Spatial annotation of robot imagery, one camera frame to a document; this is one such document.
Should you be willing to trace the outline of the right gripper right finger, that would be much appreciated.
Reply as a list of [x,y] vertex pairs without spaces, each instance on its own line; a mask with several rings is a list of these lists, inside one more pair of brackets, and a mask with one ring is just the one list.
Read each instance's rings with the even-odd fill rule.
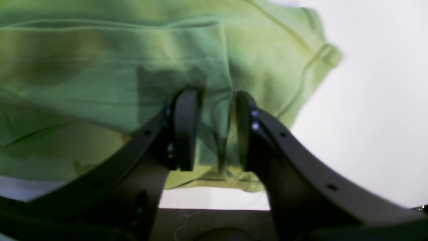
[[279,241],[426,241],[427,214],[333,171],[247,92],[236,96],[239,157],[265,187]]

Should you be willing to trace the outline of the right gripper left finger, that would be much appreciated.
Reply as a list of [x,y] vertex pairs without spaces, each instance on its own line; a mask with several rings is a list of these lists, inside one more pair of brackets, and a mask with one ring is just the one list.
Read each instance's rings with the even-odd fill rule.
[[165,181],[192,171],[197,90],[182,90],[97,168],[30,202],[1,198],[1,233],[17,241],[148,241]]

